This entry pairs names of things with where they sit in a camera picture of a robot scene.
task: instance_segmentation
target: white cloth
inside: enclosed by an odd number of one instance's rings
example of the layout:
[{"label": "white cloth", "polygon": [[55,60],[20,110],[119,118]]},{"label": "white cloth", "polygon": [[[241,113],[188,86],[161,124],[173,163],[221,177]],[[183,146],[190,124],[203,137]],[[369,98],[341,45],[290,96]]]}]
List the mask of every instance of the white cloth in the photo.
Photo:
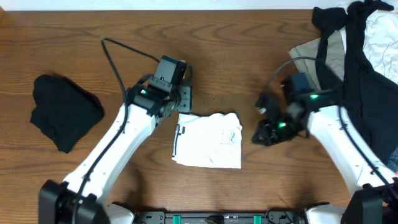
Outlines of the white cloth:
[{"label": "white cloth", "polygon": [[[340,34],[346,51],[345,29]],[[368,17],[363,52],[375,71],[398,84],[398,10],[377,10]]]},{"label": "white cloth", "polygon": [[185,166],[240,169],[241,131],[235,113],[180,114],[172,159]]}]

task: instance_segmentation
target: green led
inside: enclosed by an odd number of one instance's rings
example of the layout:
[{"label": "green led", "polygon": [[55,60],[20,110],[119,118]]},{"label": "green led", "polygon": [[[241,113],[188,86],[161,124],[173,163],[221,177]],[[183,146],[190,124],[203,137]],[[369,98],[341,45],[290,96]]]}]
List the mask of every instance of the green led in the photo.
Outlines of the green led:
[{"label": "green led", "polygon": [[319,96],[319,95],[317,95],[317,94],[312,94],[312,95],[310,95],[311,100],[315,100],[316,98],[318,98],[318,96]]},{"label": "green led", "polygon": [[280,122],[280,123],[278,124],[278,128],[283,128],[284,126],[286,126],[286,123],[285,123],[285,122]]}]

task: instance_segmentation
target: wooden table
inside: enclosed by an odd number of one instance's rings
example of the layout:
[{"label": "wooden table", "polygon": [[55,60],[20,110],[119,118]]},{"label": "wooden table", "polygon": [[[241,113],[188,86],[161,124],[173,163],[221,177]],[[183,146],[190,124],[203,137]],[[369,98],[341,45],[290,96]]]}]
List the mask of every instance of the wooden table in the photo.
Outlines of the wooden table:
[{"label": "wooden table", "polygon": [[[5,13],[0,25],[0,223],[37,223],[42,184],[61,182],[115,119],[122,97],[101,36],[158,58],[167,54],[186,60],[195,71],[193,112],[235,112],[243,126],[242,169],[185,167],[171,160],[174,114],[133,155],[110,202],[137,209],[242,212],[322,201],[347,205],[345,183],[316,139],[272,147],[251,143],[263,118],[253,104],[265,82],[289,59],[291,48],[320,35],[311,16],[311,11]],[[155,72],[152,60],[108,46],[126,87]],[[58,152],[29,123],[33,82],[52,72],[94,93],[106,112],[69,154]],[[272,87],[280,92],[278,82]]]}]

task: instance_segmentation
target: black fabric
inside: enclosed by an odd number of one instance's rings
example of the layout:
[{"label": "black fabric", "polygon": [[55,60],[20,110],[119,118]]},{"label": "black fabric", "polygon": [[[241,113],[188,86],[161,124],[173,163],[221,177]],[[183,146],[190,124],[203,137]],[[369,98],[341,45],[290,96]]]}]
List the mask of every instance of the black fabric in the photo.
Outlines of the black fabric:
[{"label": "black fabric", "polygon": [[323,64],[326,62],[328,53],[328,38],[340,30],[346,24],[347,15],[343,8],[320,9],[313,8],[312,24],[321,31],[321,40],[318,46],[317,59],[323,61],[315,62],[315,70],[319,85],[323,90],[335,89],[341,85],[341,80]]},{"label": "black fabric", "polygon": [[348,7],[343,97],[355,128],[384,161],[398,145],[398,85],[375,72],[363,52],[366,19],[377,9],[394,7],[382,1],[354,2]]},{"label": "black fabric", "polygon": [[66,77],[39,76],[34,82],[33,98],[36,108],[30,122],[62,152],[70,152],[104,116],[99,99]]}]

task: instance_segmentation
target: robotic arm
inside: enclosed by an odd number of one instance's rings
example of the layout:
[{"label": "robotic arm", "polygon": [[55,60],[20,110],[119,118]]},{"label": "robotic arm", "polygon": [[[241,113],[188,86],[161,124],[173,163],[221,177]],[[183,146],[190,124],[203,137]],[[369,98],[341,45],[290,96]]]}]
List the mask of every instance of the robotic arm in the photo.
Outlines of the robotic arm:
[{"label": "robotic arm", "polygon": [[[190,77],[184,80],[186,69]],[[127,90],[128,115],[124,131],[95,166],[82,191],[77,223],[132,223],[134,214],[118,205],[107,206],[109,191],[141,143],[173,111],[192,108],[192,68],[184,61],[163,56],[155,75],[144,76]],[[121,128],[125,105],[90,155],[58,185],[48,180],[39,195],[39,223],[70,223],[76,193],[88,169]]]}]

